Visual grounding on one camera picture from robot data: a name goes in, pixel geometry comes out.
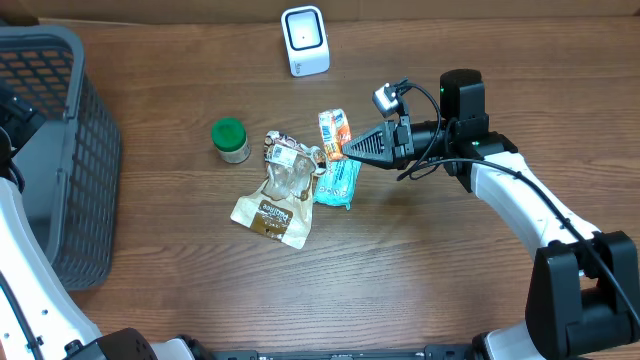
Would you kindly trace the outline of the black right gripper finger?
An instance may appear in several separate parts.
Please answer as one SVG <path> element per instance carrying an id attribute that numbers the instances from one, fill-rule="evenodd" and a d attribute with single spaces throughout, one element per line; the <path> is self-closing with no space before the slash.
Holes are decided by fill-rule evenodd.
<path id="1" fill-rule="evenodd" d="M 393 147 L 394 126 L 393 122 L 382 122 L 344 144 L 342 146 L 343 153 L 390 154 Z"/>
<path id="2" fill-rule="evenodd" d="M 359 161 L 361 163 L 385 170 L 398 168 L 396 160 L 391 154 L 388 153 L 373 154 L 356 151 L 354 153 L 346 153 L 346 156 L 351 160 Z"/>

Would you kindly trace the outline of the orange tissue pack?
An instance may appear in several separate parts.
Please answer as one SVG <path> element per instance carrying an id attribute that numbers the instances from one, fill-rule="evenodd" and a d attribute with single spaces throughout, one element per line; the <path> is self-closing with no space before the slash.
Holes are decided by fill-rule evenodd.
<path id="1" fill-rule="evenodd" d="M 322 143 L 331 161 L 345 160 L 342 146 L 352 139 L 351 129 L 342 109 L 330 109 L 318 114 Z"/>

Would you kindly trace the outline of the teal wet wipes pack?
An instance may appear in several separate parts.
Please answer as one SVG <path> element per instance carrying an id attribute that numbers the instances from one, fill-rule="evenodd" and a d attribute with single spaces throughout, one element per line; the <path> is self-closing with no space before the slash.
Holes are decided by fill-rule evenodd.
<path id="1" fill-rule="evenodd" d="M 318 178 L 314 202 L 351 209 L 361 163 L 351 159 L 330 161 L 324 175 Z"/>

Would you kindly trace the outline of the clear bagged bread snack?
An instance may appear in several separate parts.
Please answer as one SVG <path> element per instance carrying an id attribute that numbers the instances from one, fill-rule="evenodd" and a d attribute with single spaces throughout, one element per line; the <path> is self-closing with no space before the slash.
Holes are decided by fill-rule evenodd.
<path id="1" fill-rule="evenodd" d="M 301 249 L 310 233 L 313 186 L 327 170 L 328 157 L 279 131 L 264 141 L 266 178 L 252 194 L 236 202 L 231 220 L 258 234 Z"/>

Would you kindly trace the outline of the green cap bottle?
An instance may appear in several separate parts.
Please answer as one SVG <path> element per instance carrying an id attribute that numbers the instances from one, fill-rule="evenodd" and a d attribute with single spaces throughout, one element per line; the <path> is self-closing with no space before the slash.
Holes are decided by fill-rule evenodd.
<path id="1" fill-rule="evenodd" d="M 246 129 L 237 118 L 225 117 L 216 121 L 212 126 L 211 139 L 220 157 L 227 163 L 242 163 L 250 155 Z"/>

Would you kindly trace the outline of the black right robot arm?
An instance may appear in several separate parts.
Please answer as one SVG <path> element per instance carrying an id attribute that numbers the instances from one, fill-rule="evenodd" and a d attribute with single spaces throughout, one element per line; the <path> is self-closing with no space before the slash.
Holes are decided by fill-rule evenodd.
<path id="1" fill-rule="evenodd" d="M 488 204 L 533 260 L 523 320 L 468 344 L 429 345 L 428 359 L 583 359 L 639 339 L 638 254 L 621 231 L 605 233 L 566 207 L 517 147 L 492 131 L 480 72 L 456 69 L 431 98 L 436 117 L 415 123 L 408 80 L 372 100 L 383 122 L 344 144 L 350 159 L 416 180 L 444 168 Z"/>

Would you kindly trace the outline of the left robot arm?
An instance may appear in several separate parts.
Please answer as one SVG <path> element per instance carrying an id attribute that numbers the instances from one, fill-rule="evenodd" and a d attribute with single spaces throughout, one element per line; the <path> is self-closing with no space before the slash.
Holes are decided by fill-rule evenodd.
<path id="1" fill-rule="evenodd" d="M 137 330 L 104 335 L 61 285 L 24 210 L 13 158 L 35 133 L 37 113 L 1 90 L 1 345 L 8 359 L 194 360 L 189 343 L 149 343 Z"/>

